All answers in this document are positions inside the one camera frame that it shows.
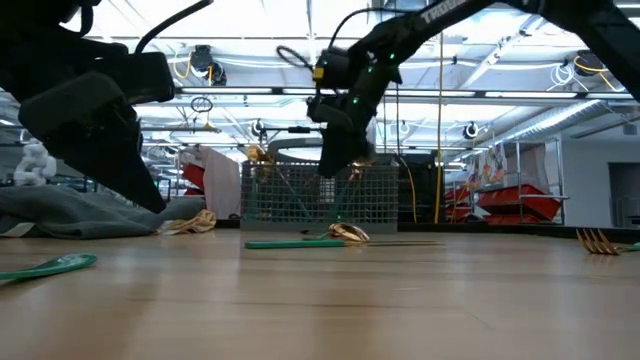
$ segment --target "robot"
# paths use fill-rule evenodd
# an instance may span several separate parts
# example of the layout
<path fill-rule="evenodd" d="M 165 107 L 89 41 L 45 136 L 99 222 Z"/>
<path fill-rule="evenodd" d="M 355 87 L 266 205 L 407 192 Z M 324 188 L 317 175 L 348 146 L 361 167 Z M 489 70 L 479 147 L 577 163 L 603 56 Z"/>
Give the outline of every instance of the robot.
<path fill-rule="evenodd" d="M 13 173 L 16 186 L 40 186 L 56 175 L 56 159 L 38 139 L 32 138 L 22 148 L 23 157 Z"/>
<path fill-rule="evenodd" d="M 0 86 L 21 102 L 22 125 L 53 156 L 160 212 L 165 204 L 139 155 L 133 105 L 171 100 L 175 86 L 164 54 L 143 50 L 168 26 L 213 0 L 199 1 L 158 25 L 134 54 L 122 44 L 82 38 L 100 1 L 0 1 Z M 322 52 L 313 68 L 317 92 L 307 112 L 312 121 L 327 123 L 319 174 L 331 177 L 370 157 L 366 129 L 389 83 L 402 82 L 398 66 L 431 37 L 497 2 L 576 33 L 640 100 L 640 30 L 612 0 L 441 0 L 379 23 L 348 50 L 329 46 Z M 81 31 L 62 28 L 77 11 L 82 11 Z M 366 11 L 389 9 L 369 8 L 348 18 Z M 321 89 L 348 91 L 324 95 Z"/>

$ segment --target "ceiling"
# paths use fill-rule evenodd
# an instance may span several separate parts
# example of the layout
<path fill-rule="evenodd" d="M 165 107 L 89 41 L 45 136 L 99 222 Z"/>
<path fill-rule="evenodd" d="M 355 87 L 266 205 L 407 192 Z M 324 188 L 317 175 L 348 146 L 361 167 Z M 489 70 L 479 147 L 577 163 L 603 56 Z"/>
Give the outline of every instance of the ceiling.
<path fill-rule="evenodd" d="M 133 50 L 140 37 L 153 26 L 194 2 L 103 0 L 95 10 L 94 27 L 88 37 L 124 43 Z M 419 2 L 399 1 L 398 6 L 415 7 Z M 276 55 L 276 46 L 286 45 L 313 63 L 346 15 L 383 4 L 382 0 L 215 0 L 211 6 L 165 30 L 152 41 L 147 51 L 162 51 L 167 55 L 179 87 L 206 86 L 205 79 L 193 73 L 182 77 L 194 46 L 206 44 L 212 47 L 214 59 L 224 66 L 228 87 L 311 88 L 313 83 L 308 70 L 284 63 Z M 379 19 L 379 14 L 375 13 L 353 17 L 341 29 L 336 45 L 349 47 L 367 34 Z M 79 29 L 79 18 L 65 26 Z M 526 30 L 527 36 L 518 36 L 521 30 Z M 506 6 L 494 6 L 444 31 L 443 87 L 490 91 L 613 91 L 600 76 L 585 78 L 560 68 L 560 64 L 573 60 L 576 52 L 585 48 L 574 34 Z M 499 55 L 497 62 L 490 61 L 490 66 L 482 66 L 496 53 Z M 455 65 L 451 61 L 454 57 L 457 59 Z M 438 89 L 439 61 L 440 47 L 438 39 L 434 38 L 403 64 L 403 83 L 399 89 Z M 623 90 L 611 74 L 604 75 L 614 88 L 618 87 L 616 90 Z M 192 114 L 189 104 L 198 96 L 181 95 L 169 104 L 138 106 L 136 110 L 143 127 L 153 129 L 144 132 L 147 141 L 229 144 L 225 151 L 242 159 L 242 153 L 231 149 L 234 144 L 257 141 L 251 134 L 256 119 L 270 127 L 313 126 L 306 118 L 306 96 L 206 95 L 214 104 L 212 111 Z M 400 137 L 405 144 L 434 145 L 438 120 L 438 106 L 434 101 L 421 103 L 419 99 L 403 98 L 397 105 L 393 100 L 388 98 L 386 104 L 378 107 L 377 143 L 383 145 L 385 138 L 388 143 L 396 143 Z M 488 139 L 554 106 L 558 105 L 553 101 L 539 101 L 532 106 L 522 106 L 519 101 L 448 102 L 442 109 L 442 140 L 446 146 L 469 145 L 462 138 L 462 127 L 469 121 L 485 128 L 484 139 Z M 196 127 L 209 123 L 222 132 L 189 133 L 186 129 L 194 126 L 194 118 Z M 398 122 L 402 125 L 400 133 Z M 273 139 L 300 137 L 286 132 L 272 135 L 275 135 Z"/>

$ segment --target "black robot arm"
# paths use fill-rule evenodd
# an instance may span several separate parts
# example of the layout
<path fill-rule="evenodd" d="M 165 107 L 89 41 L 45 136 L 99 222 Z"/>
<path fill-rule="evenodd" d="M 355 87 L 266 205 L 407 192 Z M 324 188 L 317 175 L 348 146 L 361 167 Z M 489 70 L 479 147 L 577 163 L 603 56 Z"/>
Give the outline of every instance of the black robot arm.
<path fill-rule="evenodd" d="M 389 83 L 401 83 L 398 66 L 420 46 L 478 11 L 501 2 L 539 14 L 551 23 L 576 33 L 640 100 L 640 30 L 611 0 L 442 0 L 424 9 L 376 25 L 348 51 L 322 52 L 313 79 L 318 88 L 348 89 L 336 96 L 316 95 L 308 115 L 326 122 L 319 172 L 333 176 L 371 146 L 365 132 Z"/>

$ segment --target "yellow cable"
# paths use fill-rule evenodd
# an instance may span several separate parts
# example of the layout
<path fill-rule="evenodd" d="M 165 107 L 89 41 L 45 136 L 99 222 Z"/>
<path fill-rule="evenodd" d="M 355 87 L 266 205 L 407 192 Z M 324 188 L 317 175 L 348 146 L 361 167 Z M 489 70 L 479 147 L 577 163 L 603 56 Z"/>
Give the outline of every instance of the yellow cable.
<path fill-rule="evenodd" d="M 178 71 L 178 65 L 177 62 L 174 61 L 173 63 L 173 72 L 176 73 L 176 76 L 178 76 L 181 79 L 186 79 L 187 76 L 189 76 L 189 72 L 191 71 L 191 54 L 193 54 L 193 51 L 189 53 L 189 58 L 187 59 L 187 72 L 184 73 L 184 75 L 180 74 L 180 72 Z"/>
<path fill-rule="evenodd" d="M 444 33 L 440 33 L 440 91 L 438 93 L 438 180 L 436 180 L 436 218 L 434 223 L 440 221 L 440 190 L 442 189 L 442 154 L 440 151 L 440 130 L 442 129 L 442 88 L 444 77 Z"/>
<path fill-rule="evenodd" d="M 604 82 L 605 82 L 605 83 L 607 83 L 607 85 L 609 85 L 609 87 L 611 88 L 611 90 L 616 91 L 616 92 L 618 91 L 618 90 L 615 88 L 615 86 L 613 86 L 613 84 L 611 83 L 611 81 L 609 81 L 609 79 L 607 79 L 607 77 L 606 77 L 606 76 L 604 76 L 604 74 L 603 74 L 603 73 L 599 73 L 599 74 L 600 74 L 600 77 L 602 78 L 602 80 L 604 80 Z"/>
<path fill-rule="evenodd" d="M 575 59 L 573 59 L 573 63 L 579 67 L 582 70 L 587 70 L 587 71 L 591 71 L 591 72 L 607 72 L 609 71 L 609 69 L 607 68 L 602 68 L 602 69 L 594 69 L 594 68 L 590 68 L 581 64 L 578 64 L 578 60 L 580 59 L 580 56 L 576 56 Z"/>
<path fill-rule="evenodd" d="M 417 210 L 416 210 L 416 187 L 413 183 L 413 175 L 411 174 L 411 169 L 409 168 L 409 165 L 407 165 L 407 163 L 404 161 L 403 158 L 400 157 L 400 155 L 398 155 L 398 159 L 400 159 L 400 161 L 402 162 L 402 164 L 404 165 L 404 167 L 407 168 L 407 173 L 409 174 L 409 182 L 411 183 L 411 200 L 412 200 L 412 210 L 413 210 L 413 222 L 414 223 L 418 223 L 418 215 L 417 215 Z"/>

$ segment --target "green spatula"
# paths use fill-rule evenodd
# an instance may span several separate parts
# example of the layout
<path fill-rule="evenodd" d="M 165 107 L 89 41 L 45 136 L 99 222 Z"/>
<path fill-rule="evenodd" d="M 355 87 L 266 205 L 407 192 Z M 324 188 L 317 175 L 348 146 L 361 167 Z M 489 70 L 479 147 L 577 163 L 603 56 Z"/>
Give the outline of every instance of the green spatula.
<path fill-rule="evenodd" d="M 56 275 L 67 271 L 73 271 L 92 265 L 98 257 L 92 254 L 69 254 L 44 264 L 24 270 L 0 271 L 0 280 L 27 279 L 41 276 Z"/>

